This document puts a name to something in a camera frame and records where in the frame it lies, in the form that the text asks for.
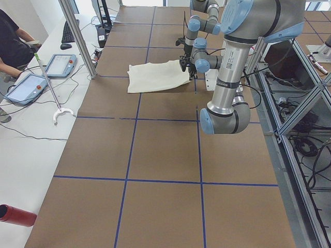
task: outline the computer mouse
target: computer mouse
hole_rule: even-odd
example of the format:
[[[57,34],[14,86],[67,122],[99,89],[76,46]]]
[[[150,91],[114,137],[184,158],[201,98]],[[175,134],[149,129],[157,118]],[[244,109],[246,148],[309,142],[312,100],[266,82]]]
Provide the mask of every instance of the computer mouse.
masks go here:
[[[66,50],[66,49],[72,48],[72,45],[70,45],[68,43],[62,43],[60,48],[61,48],[61,50]]]

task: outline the computer monitor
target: computer monitor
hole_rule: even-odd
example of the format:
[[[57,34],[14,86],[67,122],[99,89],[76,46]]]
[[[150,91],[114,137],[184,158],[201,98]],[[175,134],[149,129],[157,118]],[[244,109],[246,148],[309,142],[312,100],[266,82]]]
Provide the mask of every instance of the computer monitor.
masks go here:
[[[97,14],[97,17],[98,17],[99,22],[101,24],[101,27],[104,28],[107,33],[109,33],[110,30],[112,29],[113,25],[112,25],[112,22],[110,20],[106,0],[101,0],[101,5],[99,3],[99,0],[91,0],[91,2],[92,2],[92,6],[94,8],[94,11]],[[101,13],[101,7],[104,10],[104,15],[105,15],[104,18],[105,19],[103,18],[103,15]]]

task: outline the white cloth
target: white cloth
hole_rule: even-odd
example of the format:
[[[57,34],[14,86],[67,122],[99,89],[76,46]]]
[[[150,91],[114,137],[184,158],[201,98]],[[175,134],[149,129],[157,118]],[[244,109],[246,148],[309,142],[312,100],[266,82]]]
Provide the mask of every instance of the white cloth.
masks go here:
[[[163,64],[129,65],[128,93],[142,93],[176,88],[189,81],[188,70],[182,72],[179,60]]]

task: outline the person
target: person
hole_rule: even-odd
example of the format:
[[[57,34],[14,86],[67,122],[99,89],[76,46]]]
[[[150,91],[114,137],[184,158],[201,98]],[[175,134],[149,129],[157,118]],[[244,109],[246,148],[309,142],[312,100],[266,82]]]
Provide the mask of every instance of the person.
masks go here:
[[[35,53],[21,39],[26,42],[35,40],[0,9],[0,71],[15,78],[22,73],[18,67],[28,64]]]

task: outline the keyboard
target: keyboard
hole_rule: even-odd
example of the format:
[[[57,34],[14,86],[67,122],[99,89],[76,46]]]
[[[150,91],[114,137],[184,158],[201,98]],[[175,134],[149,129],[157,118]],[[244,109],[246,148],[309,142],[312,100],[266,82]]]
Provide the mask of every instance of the keyboard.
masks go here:
[[[64,27],[63,27],[63,35],[62,35],[62,43],[71,43],[71,42],[74,42],[74,37],[73,37],[73,34],[70,30],[70,27],[69,27],[69,24],[68,22],[66,21],[66,23],[64,24]]]

